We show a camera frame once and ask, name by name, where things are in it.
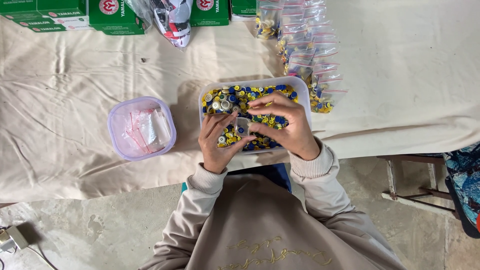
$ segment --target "power strip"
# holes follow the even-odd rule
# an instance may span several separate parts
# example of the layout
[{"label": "power strip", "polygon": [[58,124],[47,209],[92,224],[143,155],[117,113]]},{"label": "power strip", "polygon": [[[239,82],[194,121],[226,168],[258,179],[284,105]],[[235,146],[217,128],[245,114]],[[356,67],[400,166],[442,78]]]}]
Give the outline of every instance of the power strip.
[{"label": "power strip", "polygon": [[0,253],[18,247],[24,249],[28,247],[25,237],[18,231],[17,227],[12,226],[6,230],[0,230]]}]

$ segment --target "blue patterned cloth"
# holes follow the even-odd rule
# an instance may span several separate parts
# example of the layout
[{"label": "blue patterned cloth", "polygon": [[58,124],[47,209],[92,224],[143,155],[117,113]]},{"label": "blue patterned cloth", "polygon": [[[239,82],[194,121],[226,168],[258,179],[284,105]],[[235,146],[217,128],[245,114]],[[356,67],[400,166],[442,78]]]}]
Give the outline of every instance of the blue patterned cloth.
[{"label": "blue patterned cloth", "polygon": [[444,153],[444,159],[461,210],[471,225],[476,227],[480,212],[480,142]]}]

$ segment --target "beige tablecloth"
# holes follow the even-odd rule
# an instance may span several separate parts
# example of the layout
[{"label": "beige tablecloth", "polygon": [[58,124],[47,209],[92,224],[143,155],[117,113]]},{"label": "beige tablecloth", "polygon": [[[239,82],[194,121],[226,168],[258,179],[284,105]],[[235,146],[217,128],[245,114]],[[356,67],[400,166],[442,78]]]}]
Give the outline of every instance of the beige tablecloth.
[{"label": "beige tablecloth", "polygon": [[[480,141],[480,1],[330,0],[327,8],[350,92],[312,121],[339,158],[443,152]],[[155,29],[124,37],[39,34],[2,18],[0,203],[184,182],[202,161],[200,88],[280,75],[274,42],[254,39],[251,28],[194,28],[182,53]],[[178,139],[165,155],[128,162],[113,149],[107,115],[140,96],[170,106]],[[287,160],[283,151],[237,156],[228,167]]]}]

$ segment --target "small plastic box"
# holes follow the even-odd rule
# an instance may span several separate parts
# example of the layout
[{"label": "small plastic box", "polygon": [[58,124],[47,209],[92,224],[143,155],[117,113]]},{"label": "small plastic box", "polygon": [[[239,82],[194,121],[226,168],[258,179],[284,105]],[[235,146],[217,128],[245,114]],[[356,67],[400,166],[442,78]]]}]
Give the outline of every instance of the small plastic box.
[{"label": "small plastic box", "polygon": [[[134,110],[148,110],[160,108],[167,119],[168,126],[170,128],[171,139],[165,148],[153,153],[145,153],[138,155],[131,148],[130,144],[122,138],[122,134],[125,132],[124,121],[125,117]],[[177,131],[173,123],[172,114],[168,106],[161,100],[153,97],[140,97],[131,100],[124,101],[117,104],[110,111],[108,115],[108,132],[112,139],[113,148],[124,159],[131,161],[139,161],[154,156],[167,153],[175,144],[177,140]]]},{"label": "small plastic box", "polygon": [[[244,87],[265,87],[265,86],[277,86],[277,85],[289,85],[295,89],[298,95],[298,103],[303,106],[305,109],[305,114],[307,115],[308,126],[310,130],[312,129],[312,117],[310,112],[310,92],[307,88],[307,85],[302,81],[302,79],[294,77],[294,76],[285,76],[285,77],[278,77],[278,78],[270,78],[270,79],[261,79],[261,80],[254,80],[254,81],[243,81],[243,82],[229,82],[229,83],[212,83],[202,88],[200,91],[200,96],[198,97],[198,112],[200,115],[200,128],[202,128],[202,122],[204,120],[204,113],[202,111],[202,97],[208,93],[210,90],[219,89],[224,86],[244,86]],[[242,151],[238,152],[238,154],[246,155],[246,154],[256,154],[256,153],[263,153],[263,152],[271,152],[271,151],[278,151],[283,150],[283,147],[275,147],[269,149],[259,149],[253,151]]]}]

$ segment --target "footprint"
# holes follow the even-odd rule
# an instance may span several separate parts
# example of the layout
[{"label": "footprint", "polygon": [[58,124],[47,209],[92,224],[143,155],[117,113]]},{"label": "footprint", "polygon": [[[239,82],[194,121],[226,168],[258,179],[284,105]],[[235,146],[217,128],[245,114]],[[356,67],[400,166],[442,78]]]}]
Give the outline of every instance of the footprint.
[{"label": "footprint", "polygon": [[91,230],[92,235],[88,235],[90,238],[90,242],[93,243],[95,242],[98,237],[103,233],[103,230],[105,229],[105,222],[103,221],[103,218],[97,217],[96,215],[92,215],[90,217],[90,221],[87,224],[87,227],[89,230]]}]

